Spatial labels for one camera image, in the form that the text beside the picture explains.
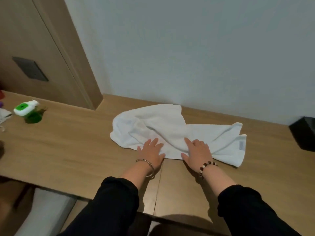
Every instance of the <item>towel label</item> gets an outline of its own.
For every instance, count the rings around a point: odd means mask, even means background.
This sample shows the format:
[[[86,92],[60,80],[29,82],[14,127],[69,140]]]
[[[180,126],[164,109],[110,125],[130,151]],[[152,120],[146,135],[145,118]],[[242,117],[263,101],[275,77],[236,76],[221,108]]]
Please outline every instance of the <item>towel label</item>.
[[[245,142],[244,141],[240,141],[239,142],[239,149],[245,151]]]

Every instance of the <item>right hand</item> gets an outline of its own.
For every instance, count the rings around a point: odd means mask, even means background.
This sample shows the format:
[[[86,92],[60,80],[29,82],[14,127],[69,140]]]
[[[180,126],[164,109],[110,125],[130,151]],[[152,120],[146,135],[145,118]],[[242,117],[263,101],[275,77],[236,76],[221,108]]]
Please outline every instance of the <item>right hand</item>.
[[[192,170],[199,173],[200,167],[204,163],[213,161],[209,146],[198,139],[191,142],[188,138],[185,138],[185,142],[188,146],[189,156],[182,153],[181,157]]]

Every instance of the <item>left hand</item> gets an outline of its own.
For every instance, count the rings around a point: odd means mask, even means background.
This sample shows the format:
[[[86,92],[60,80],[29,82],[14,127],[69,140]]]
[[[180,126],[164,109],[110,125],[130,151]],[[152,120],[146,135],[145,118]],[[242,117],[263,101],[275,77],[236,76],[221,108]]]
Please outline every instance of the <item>left hand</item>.
[[[139,156],[138,158],[145,159],[151,162],[154,169],[159,168],[165,158],[164,153],[159,155],[160,150],[164,146],[164,144],[157,144],[157,142],[158,138],[154,139],[153,141],[149,139],[144,143],[142,149],[141,147],[137,147]]]

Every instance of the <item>green bottle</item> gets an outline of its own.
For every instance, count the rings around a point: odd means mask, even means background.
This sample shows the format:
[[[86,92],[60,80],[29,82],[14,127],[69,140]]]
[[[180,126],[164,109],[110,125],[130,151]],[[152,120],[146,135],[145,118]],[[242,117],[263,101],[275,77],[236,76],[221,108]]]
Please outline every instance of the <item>green bottle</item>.
[[[32,100],[29,102],[21,103],[13,110],[16,115],[25,119],[26,123],[38,123],[42,120],[42,111],[37,111],[39,102]]]

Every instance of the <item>hand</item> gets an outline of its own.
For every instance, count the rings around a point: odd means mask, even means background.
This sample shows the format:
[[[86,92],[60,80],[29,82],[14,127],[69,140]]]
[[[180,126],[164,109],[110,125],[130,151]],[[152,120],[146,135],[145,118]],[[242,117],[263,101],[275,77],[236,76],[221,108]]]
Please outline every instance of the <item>hand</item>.
[[[202,167],[204,163],[213,160],[208,144],[198,139],[191,142],[188,138],[185,138],[185,142],[188,146],[189,156],[182,153],[181,157],[195,172],[199,172],[200,167]]]
[[[158,138],[151,141],[151,139],[147,140],[144,143],[144,146],[141,150],[141,147],[137,147],[138,155],[140,159],[145,159],[152,163],[154,169],[160,167],[165,158],[165,154],[160,154],[161,148],[164,146],[163,143],[157,144]]]

